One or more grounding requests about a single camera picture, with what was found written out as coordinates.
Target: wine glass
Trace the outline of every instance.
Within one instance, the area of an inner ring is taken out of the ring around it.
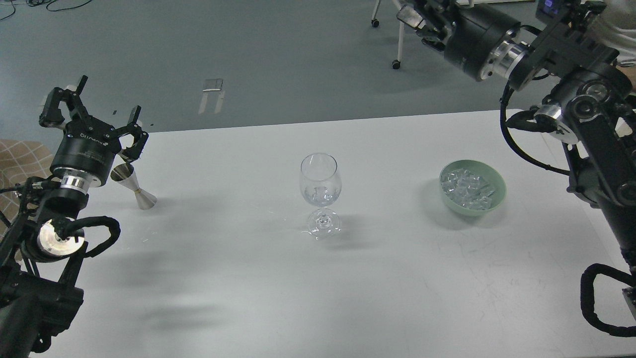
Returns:
[[[320,207],[309,215],[307,228],[316,239],[340,231],[340,218],[326,206],[334,203],[342,189],[338,163],[329,154],[313,153],[300,164],[300,192],[311,205]]]

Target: metal jigger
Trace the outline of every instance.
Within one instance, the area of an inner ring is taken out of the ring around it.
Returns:
[[[141,210],[150,209],[156,204],[156,196],[139,187],[135,168],[131,164],[124,163],[113,168],[111,171],[111,179],[135,193],[137,205],[139,205]]]

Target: white table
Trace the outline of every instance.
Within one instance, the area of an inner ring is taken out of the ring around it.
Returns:
[[[565,192],[565,176],[506,146],[498,118],[490,111],[151,134],[134,166],[158,204],[141,211],[112,181],[90,191],[81,216],[117,218],[122,235],[85,261],[85,303],[39,356],[635,353],[634,339],[597,331],[580,313],[580,274],[612,264],[600,231]],[[541,136],[515,136],[538,159],[554,160]],[[302,232],[314,208],[298,175],[302,158],[321,151],[339,163],[343,191],[332,209],[344,230],[316,241]],[[437,177],[458,159],[499,171],[508,185],[502,207],[465,218],[443,206]],[[106,237],[86,231],[92,246]],[[597,287],[600,317],[634,325],[621,286],[600,279]]]

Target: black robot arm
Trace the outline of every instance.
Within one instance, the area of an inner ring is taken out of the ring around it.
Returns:
[[[117,220],[78,214],[88,203],[89,188],[106,183],[115,155],[126,162],[138,159],[148,134],[137,123],[139,106],[119,129],[88,114],[80,99],[86,80],[82,76],[76,90],[55,87],[39,118],[41,126],[64,132],[50,167],[53,175],[0,190],[15,191],[20,200],[18,215],[0,241],[0,357],[44,352],[52,336],[69,328],[83,303],[83,290],[75,287],[83,259],[99,255],[120,235]],[[68,121],[61,103],[69,110]],[[128,134],[134,142],[122,150],[119,138]],[[89,250],[83,228],[94,226],[108,228],[110,236]],[[62,259],[67,262],[57,281],[40,277],[37,262]]]
[[[615,336],[636,336],[636,327],[614,327],[594,314],[593,280],[611,276],[630,286],[623,291],[636,317],[636,115],[627,103],[632,84],[613,64],[618,51],[591,39],[586,31],[605,8],[599,1],[539,0],[541,31],[486,4],[461,6],[449,0],[416,0],[404,5],[398,19],[413,28],[422,42],[471,78],[493,74],[508,80],[502,97],[502,131],[511,148],[525,160],[569,175],[568,192],[600,208],[612,228],[630,275],[598,264],[581,279],[581,308],[594,327]],[[536,36],[531,44],[517,43],[526,29]],[[537,79],[541,70],[561,78],[541,105],[507,119],[505,109],[515,90]],[[616,132],[622,119],[631,135]],[[569,171],[555,169],[516,147],[508,128],[550,132],[563,141]],[[582,158],[577,145],[588,156]]]

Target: gray floor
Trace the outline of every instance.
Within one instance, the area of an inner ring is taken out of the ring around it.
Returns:
[[[139,104],[150,132],[498,108],[505,80],[473,81],[412,33],[402,68],[391,69],[396,9],[385,1],[372,28],[373,5],[109,0],[55,13],[17,6],[0,22],[0,138],[55,150],[61,133],[38,126],[39,105],[81,75],[89,77],[82,99],[90,114],[119,126]],[[536,3],[494,6],[540,25]],[[0,6],[0,17],[10,11]],[[210,78],[223,79],[225,100],[215,113],[218,93],[210,93],[199,114]],[[533,84],[512,106],[539,102],[555,83]]]

